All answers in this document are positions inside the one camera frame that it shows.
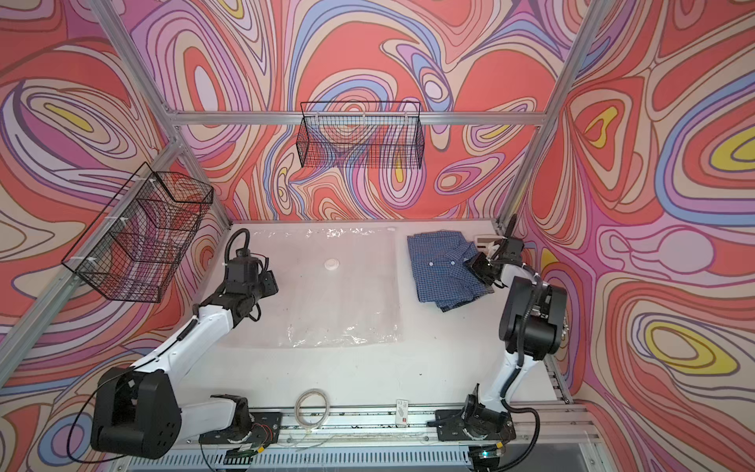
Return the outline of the clear plastic vacuum bag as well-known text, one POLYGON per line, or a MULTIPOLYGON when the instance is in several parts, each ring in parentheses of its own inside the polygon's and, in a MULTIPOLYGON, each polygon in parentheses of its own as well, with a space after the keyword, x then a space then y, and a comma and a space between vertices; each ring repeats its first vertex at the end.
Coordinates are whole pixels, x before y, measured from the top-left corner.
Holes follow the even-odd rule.
POLYGON ((222 340, 235 349, 331 348, 401 338, 392 227, 251 228, 250 248, 269 257, 279 287, 261 301, 259 322, 222 340), (337 259, 336 271, 324 262, 337 259))

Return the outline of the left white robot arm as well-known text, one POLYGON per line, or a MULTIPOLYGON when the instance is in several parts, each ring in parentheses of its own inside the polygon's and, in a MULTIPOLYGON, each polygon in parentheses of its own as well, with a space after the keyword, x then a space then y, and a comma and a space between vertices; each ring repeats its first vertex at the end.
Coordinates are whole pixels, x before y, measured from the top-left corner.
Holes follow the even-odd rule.
POLYGON ((261 318, 261 299, 278 291, 269 258, 238 251, 225 262, 218 288, 192 307, 191 318, 158 348, 127 368, 112 368, 94 393, 90 445, 97 452, 157 459, 182 440, 219 434, 247 438, 247 399, 212 395, 180 404, 176 389, 216 342, 243 320, 261 318))

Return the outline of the blue checked shirt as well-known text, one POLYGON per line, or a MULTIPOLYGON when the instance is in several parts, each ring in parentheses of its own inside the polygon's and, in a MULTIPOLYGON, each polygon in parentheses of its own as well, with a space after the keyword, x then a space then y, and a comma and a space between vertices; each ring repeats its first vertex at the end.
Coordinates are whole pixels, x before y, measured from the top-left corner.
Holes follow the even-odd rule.
POLYGON ((494 293, 468 269, 466 263, 479 252, 461 232, 410 235, 407 247, 420 302, 433 303, 445 313, 494 293))

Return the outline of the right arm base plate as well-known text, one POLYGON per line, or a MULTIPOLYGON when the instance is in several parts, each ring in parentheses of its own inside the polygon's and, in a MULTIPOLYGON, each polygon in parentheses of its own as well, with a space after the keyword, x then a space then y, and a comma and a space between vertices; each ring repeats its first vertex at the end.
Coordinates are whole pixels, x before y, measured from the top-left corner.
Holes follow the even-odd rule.
POLYGON ((496 442, 507 444, 516 439, 512 420, 505 416, 503 421, 488 421, 477 417, 462 419, 461 411, 438 409, 435 418, 428 425, 436 429, 441 442, 496 442))

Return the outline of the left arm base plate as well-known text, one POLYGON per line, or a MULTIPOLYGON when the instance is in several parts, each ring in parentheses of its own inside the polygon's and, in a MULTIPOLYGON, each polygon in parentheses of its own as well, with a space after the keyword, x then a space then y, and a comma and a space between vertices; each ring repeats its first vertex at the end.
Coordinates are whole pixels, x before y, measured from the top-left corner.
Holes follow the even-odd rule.
POLYGON ((230 427, 200 435, 199 443, 203 446, 231 446, 232 444, 251 444, 252 446, 269 446, 276 444, 281 431, 282 414, 272 411, 252 411, 248 420, 234 422, 230 427))

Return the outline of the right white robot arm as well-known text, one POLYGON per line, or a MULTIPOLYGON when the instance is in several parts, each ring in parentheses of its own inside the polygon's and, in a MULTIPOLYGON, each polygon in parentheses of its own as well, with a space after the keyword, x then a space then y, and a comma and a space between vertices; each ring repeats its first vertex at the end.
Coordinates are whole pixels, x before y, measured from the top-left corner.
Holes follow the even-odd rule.
POLYGON ((492 374, 468 395, 460 414, 464 425, 501 431, 510 423, 515 391, 528 372, 558 351, 565 331, 567 293, 523 261, 524 242, 503 236, 467 264, 473 275, 507 291, 499 322, 505 350, 492 374))

